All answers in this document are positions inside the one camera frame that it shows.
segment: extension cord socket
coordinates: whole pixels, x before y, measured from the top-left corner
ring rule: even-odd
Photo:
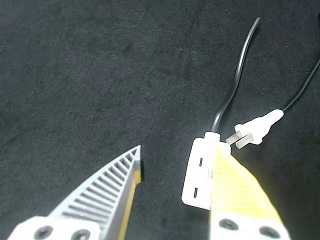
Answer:
[[[217,147],[231,153],[231,147],[220,142],[220,134],[206,132],[193,141],[186,167],[181,200],[184,204],[210,210],[212,177]]]

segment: metal prong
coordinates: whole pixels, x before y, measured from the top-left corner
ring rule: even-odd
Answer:
[[[237,131],[235,134],[228,137],[225,142],[229,145],[234,144],[236,141],[240,140],[242,138],[241,132]]]
[[[235,145],[238,149],[242,149],[244,146],[248,145],[254,140],[251,133],[241,138],[239,141],[235,142]]]

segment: black screw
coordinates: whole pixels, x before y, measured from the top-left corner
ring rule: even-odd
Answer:
[[[49,237],[51,235],[53,230],[54,229],[52,226],[42,226],[34,233],[33,238],[35,240],[46,239],[47,237]]]
[[[72,234],[71,240],[88,240],[90,232],[86,229],[80,229]]]
[[[260,233],[264,236],[273,238],[273,239],[279,239],[280,235],[279,233],[274,230],[273,228],[269,227],[269,226],[262,226],[260,227]]]
[[[223,219],[219,222],[219,226],[228,230],[239,230],[239,226],[230,219]]]

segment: power cord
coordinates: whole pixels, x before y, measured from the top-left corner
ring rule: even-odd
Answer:
[[[283,112],[285,112],[288,108],[294,104],[298,98],[301,96],[301,94],[306,90],[306,87],[308,86],[310,80],[315,75],[318,67],[320,65],[320,55],[318,57],[318,60],[315,62],[311,72],[309,73],[308,77],[304,80],[304,82],[299,87],[298,91],[293,95],[293,97],[281,108]]]
[[[262,117],[257,117],[251,121],[246,122],[245,124],[235,125],[235,134],[228,137],[225,140],[225,142],[229,145],[235,143],[238,149],[241,149],[248,144],[261,144],[262,139],[268,134],[271,126],[284,116],[284,112],[288,110],[288,108],[290,108],[306,90],[308,84],[310,83],[310,80],[316,73],[319,65],[320,56],[318,57],[318,60],[315,62],[311,72],[303,81],[298,91],[293,95],[293,97],[285,104],[285,106],[282,109],[275,109],[269,112],[268,114]]]
[[[252,24],[252,26],[248,32],[248,35],[246,36],[246,39],[245,39],[244,44],[242,46],[242,50],[241,50],[240,57],[238,60],[238,65],[236,66],[233,84],[230,88],[228,95],[225,97],[220,108],[218,109],[218,111],[216,112],[216,114],[214,116],[212,127],[211,127],[211,132],[216,133],[218,131],[221,118],[222,118],[223,114],[225,113],[227,107],[229,106],[231,100],[235,96],[235,93],[236,93],[238,86],[239,86],[240,77],[241,77],[242,69],[244,67],[244,62],[245,62],[247,50],[249,47],[249,43],[250,43],[252,36],[254,35],[254,32],[255,32],[259,22],[260,22],[260,19],[261,19],[261,17],[257,17],[255,19],[254,23]]]

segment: black fabric surface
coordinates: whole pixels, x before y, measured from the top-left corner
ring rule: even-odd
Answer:
[[[0,239],[136,145],[145,181],[126,239],[206,239],[207,212],[181,202],[193,140],[255,18],[223,140],[300,86],[319,54],[318,12],[319,0],[0,0]],[[293,240],[320,234],[319,78],[261,145],[232,148]]]

